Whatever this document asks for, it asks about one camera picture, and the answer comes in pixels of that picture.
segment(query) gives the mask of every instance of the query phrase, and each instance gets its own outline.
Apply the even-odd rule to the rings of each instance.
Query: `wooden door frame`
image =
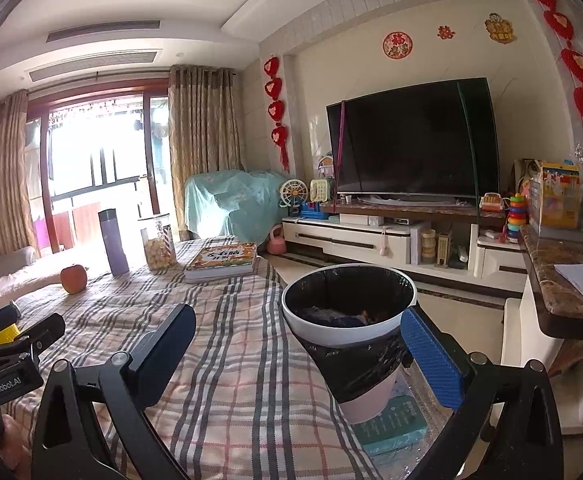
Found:
[[[60,107],[79,105],[98,99],[116,98],[141,94],[143,98],[143,131],[145,134],[146,176],[149,184],[151,208],[154,214],[160,213],[154,155],[151,145],[151,98],[167,97],[169,79],[132,79],[126,81],[98,83],[45,95],[29,101],[27,122],[40,118],[40,186],[45,224],[49,243],[54,253],[60,251],[56,225],[53,221],[53,208],[49,192],[49,114]]]

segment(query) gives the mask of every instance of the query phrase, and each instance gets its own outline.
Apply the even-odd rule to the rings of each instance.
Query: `pink kettlebell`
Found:
[[[280,236],[276,236],[274,232],[280,230]],[[267,244],[267,252],[270,254],[284,254],[287,252],[287,244],[285,237],[282,234],[282,224],[274,225],[269,231],[269,243]]]

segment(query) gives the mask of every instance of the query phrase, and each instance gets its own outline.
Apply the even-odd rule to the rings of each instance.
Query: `tv screen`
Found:
[[[341,103],[327,107],[334,158]],[[474,197],[499,190],[484,78],[397,88],[345,102],[338,192]]]

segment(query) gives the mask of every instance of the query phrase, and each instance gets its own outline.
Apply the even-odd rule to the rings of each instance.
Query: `air conditioner vent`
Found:
[[[55,32],[50,32],[46,43],[57,40],[65,40],[84,34],[95,34],[96,32],[113,32],[115,30],[138,30],[143,28],[160,28],[160,20],[132,20],[129,22],[95,23],[94,25],[83,25],[82,27],[64,28]]]
[[[127,50],[125,52],[110,52],[97,56],[77,57],[56,63],[36,70],[31,70],[29,76],[32,82],[41,81],[49,77],[85,70],[101,66],[126,65],[135,63],[153,63],[158,55],[157,50]]]

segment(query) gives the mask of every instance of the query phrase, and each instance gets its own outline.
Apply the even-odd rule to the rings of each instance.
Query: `teal book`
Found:
[[[427,423],[414,397],[397,396],[389,399],[380,415],[352,428],[367,454],[376,456],[419,442]]]

